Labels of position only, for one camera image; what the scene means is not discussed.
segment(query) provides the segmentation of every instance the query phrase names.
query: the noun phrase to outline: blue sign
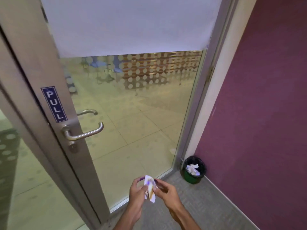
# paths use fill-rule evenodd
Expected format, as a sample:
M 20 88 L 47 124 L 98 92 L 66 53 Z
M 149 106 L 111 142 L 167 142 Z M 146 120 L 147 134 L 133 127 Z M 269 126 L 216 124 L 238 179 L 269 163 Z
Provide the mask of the blue sign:
M 67 120 L 54 86 L 40 88 L 57 123 Z

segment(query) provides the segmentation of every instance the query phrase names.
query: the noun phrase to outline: metal door frame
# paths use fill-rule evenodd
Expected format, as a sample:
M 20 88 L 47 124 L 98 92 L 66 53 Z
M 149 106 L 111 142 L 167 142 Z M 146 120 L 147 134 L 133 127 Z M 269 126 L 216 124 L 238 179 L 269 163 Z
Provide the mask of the metal door frame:
M 85 224 L 90 229 L 101 226 L 46 117 L 23 79 L 6 40 L 1 36 L 0 108 Z
M 40 9 L 39 0 L 0 1 L 0 24 L 3 31 L 32 86 L 38 102 L 42 106 L 48 121 L 54 129 L 64 152 L 66 152 L 67 158 L 75 169 L 94 209 L 97 211 L 98 217 L 104 222 L 106 220 L 105 216 L 108 215 L 109 210 L 106 211 L 104 208 L 101 208 L 107 205 L 86 142 L 84 139 L 79 140 L 79 153 L 72 155 L 71 153 L 67 153 L 69 152 L 67 140 L 61 133 L 62 127 L 66 124 L 71 126 L 72 135 L 82 134 L 82 130 L 72 100 L 71 98 L 67 99 L 68 96 L 70 97 L 70 94 L 66 87 L 66 81 L 63 76 L 64 73 L 57 56 L 55 43 L 49 33 Z M 215 65 L 214 61 L 216 61 L 215 58 L 218 57 L 220 45 L 224 42 L 224 38 L 221 37 L 221 35 L 226 35 L 227 26 L 230 22 L 229 19 L 232 18 L 236 3 L 237 0 L 222 0 L 221 2 L 209 47 L 206 51 L 206 55 L 202 55 L 203 64 L 197 71 L 197 77 L 185 116 L 184 127 L 181 131 L 176 150 L 176 157 L 172 168 L 162 174 L 160 178 L 170 175 L 172 171 L 178 169 L 184 158 L 194 129 L 195 120 L 198 116 L 199 106 L 201 106 L 203 97 L 209 86 L 210 80 L 208 76 L 210 76 L 210 71 L 212 71 Z M 67 115 L 67 121 L 61 123 L 55 122 L 40 90 L 41 87 L 47 86 L 56 87 L 59 99 Z M 123 207 L 127 201 L 128 198 L 113 207 L 111 212 Z

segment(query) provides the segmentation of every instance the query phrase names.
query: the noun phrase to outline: hand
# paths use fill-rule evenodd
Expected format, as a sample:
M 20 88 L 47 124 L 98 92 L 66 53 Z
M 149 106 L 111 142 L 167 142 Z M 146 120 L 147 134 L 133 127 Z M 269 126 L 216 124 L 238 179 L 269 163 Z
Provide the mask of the hand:
M 147 185 L 137 187 L 139 181 L 144 180 L 145 177 L 138 177 L 133 180 L 129 191 L 129 203 L 127 211 L 131 214 L 133 221 L 136 222 L 140 219 L 142 213 L 142 206 L 145 200 L 145 192 L 148 189 Z
M 155 195 L 164 201 L 173 219 L 179 223 L 180 221 L 176 215 L 176 212 L 184 209 L 184 206 L 180 201 L 176 188 L 160 179 L 155 179 L 155 182 L 158 186 L 158 188 L 154 187 L 153 189 Z

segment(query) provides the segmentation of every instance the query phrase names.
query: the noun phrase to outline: green trash can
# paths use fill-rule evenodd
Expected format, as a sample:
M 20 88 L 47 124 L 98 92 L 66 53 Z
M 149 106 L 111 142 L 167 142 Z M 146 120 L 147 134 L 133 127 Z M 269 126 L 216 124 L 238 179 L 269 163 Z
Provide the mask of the green trash can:
M 187 171 L 187 166 L 191 164 L 198 164 L 198 168 L 196 170 L 199 171 L 199 175 L 193 175 Z M 196 156 L 190 156 L 186 158 L 185 162 L 183 163 L 183 170 L 183 178 L 191 184 L 196 184 L 205 176 L 207 168 L 201 159 Z

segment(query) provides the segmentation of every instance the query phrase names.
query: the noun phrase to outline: purple wall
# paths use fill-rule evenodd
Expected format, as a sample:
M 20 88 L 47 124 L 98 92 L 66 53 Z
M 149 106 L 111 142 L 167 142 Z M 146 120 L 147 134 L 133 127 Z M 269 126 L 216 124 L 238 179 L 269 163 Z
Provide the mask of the purple wall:
M 261 230 L 307 229 L 307 0 L 257 0 L 196 155 Z

